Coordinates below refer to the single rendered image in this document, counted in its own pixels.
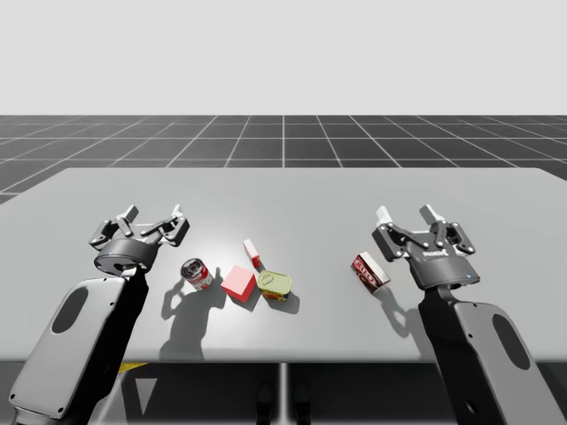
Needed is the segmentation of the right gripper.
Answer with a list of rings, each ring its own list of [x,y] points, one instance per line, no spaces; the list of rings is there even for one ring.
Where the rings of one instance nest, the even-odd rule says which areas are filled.
[[[438,248],[426,250],[429,247],[426,236],[395,225],[387,208],[380,206],[372,237],[384,259],[393,262],[407,257],[410,273],[420,290],[437,287],[458,289],[480,282],[479,274],[464,258],[474,254],[476,248],[462,226],[447,220],[430,205],[422,206],[419,213],[430,227],[429,232],[434,235]]]

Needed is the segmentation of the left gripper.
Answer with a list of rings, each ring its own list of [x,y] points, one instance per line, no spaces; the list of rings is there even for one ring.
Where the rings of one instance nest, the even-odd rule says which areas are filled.
[[[142,226],[141,240],[131,239],[131,228],[139,211],[131,205],[112,220],[103,220],[89,239],[89,245],[99,251],[95,267],[106,274],[121,276],[125,270],[140,268],[148,273],[157,258],[159,245],[179,246],[186,236],[190,223],[177,204],[171,215],[157,223]]]

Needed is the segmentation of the pink cube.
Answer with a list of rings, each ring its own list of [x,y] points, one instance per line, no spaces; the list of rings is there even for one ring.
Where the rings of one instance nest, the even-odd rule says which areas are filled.
[[[254,272],[239,266],[233,266],[224,277],[221,287],[229,296],[245,303],[256,285]]]

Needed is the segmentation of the red and brown carton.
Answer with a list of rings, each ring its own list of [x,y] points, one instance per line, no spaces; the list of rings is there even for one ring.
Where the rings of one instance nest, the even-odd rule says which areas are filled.
[[[391,281],[367,251],[355,257],[351,268],[370,294],[376,293]]]

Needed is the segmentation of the red and white can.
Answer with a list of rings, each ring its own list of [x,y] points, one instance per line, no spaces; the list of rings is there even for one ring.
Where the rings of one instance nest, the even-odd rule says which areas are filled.
[[[182,264],[181,276],[194,290],[206,289],[214,279],[205,263],[198,258],[188,259]]]

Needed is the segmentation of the red and white carton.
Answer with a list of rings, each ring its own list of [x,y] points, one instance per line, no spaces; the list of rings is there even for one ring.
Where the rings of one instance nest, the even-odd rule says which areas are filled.
[[[260,254],[254,247],[252,241],[250,239],[244,240],[243,246],[245,248],[245,253],[247,257],[252,262],[253,267],[258,269],[261,265]]]

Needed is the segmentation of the green and blue rectangular can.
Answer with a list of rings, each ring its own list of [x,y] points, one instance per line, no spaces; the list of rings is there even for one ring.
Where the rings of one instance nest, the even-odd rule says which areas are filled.
[[[263,270],[259,274],[257,286],[265,299],[285,302],[291,292],[291,283],[289,275]]]

